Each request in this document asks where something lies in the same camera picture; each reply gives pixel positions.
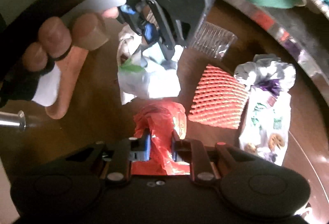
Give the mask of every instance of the polka dot fabric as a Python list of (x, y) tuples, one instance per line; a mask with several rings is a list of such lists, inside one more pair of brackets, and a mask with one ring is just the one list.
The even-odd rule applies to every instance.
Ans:
[(213, 127), (237, 129), (248, 99), (244, 89), (245, 86), (229, 73), (208, 65), (196, 88), (189, 120)]

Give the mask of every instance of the silver metal tube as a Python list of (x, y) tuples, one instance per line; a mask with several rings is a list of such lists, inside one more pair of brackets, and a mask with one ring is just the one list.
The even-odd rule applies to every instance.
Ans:
[(24, 131), (26, 127), (24, 112), (19, 111), (18, 114), (0, 112), (0, 127), (14, 127)]

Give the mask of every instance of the wooden table surface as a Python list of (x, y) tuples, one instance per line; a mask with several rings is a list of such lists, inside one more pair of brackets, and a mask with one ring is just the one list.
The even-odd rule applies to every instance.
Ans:
[[(291, 127), (284, 166), (301, 173), (311, 184), (310, 203), (319, 223), (329, 221), (329, 110), (311, 80), (289, 54), (259, 26), (239, 11), (217, 1), (208, 21), (226, 28), (239, 40), (219, 62), (198, 51), (184, 50), (178, 75), (181, 92), (175, 101), (190, 110), (195, 88), (207, 64), (233, 72), (238, 64), (251, 61), (255, 54), (275, 53), (297, 68), (292, 95)], [(120, 103), (116, 81), (117, 33), (121, 24), (108, 23), (111, 40), (90, 52), (80, 73), (68, 113), (61, 120), (50, 119), (44, 108), (31, 102), (11, 101), (3, 111), (27, 115), (28, 128), (20, 134), (0, 129), (0, 156), (9, 178), (31, 166), (46, 163), (98, 140), (114, 142), (134, 133), (134, 114), (144, 101), (136, 99), (124, 106)], [(213, 146), (224, 141), (238, 146), (239, 130), (213, 128), (188, 121), (187, 137)]]

